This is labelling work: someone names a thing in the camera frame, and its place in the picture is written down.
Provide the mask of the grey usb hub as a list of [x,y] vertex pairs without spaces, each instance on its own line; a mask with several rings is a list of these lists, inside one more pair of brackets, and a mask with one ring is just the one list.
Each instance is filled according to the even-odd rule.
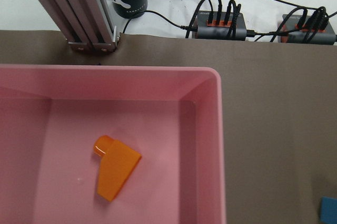
[[210,0],[200,0],[197,4],[185,38],[244,41],[256,36],[255,31],[246,27],[241,4],[230,0],[224,10],[222,0],[217,0],[217,8],[203,11],[201,6],[205,1]]
[[282,21],[270,41],[275,39],[281,43],[334,45],[336,32],[324,6],[315,9],[312,14],[305,7],[297,7],[282,15]]

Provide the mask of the small blue block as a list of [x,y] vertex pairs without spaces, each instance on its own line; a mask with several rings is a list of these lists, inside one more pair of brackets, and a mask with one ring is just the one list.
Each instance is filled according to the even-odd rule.
[[322,197],[320,208],[320,221],[327,224],[336,224],[337,200],[330,197]]

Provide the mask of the aluminium frame post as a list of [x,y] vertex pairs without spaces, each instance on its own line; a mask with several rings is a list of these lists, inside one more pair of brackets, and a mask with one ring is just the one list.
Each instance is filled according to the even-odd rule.
[[107,0],[38,1],[73,50],[99,53],[116,50],[118,32]]

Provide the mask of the orange block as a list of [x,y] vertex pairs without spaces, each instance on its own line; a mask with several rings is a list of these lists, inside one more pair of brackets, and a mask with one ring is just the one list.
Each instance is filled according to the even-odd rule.
[[142,155],[108,135],[100,136],[96,140],[93,151],[101,158],[97,193],[107,201],[112,201],[127,182]]

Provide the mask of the pink plastic box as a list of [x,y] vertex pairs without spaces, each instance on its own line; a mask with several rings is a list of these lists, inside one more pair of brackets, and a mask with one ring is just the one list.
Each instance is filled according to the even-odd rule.
[[[113,201],[102,135],[142,155]],[[217,71],[1,66],[1,223],[225,223],[224,185]]]

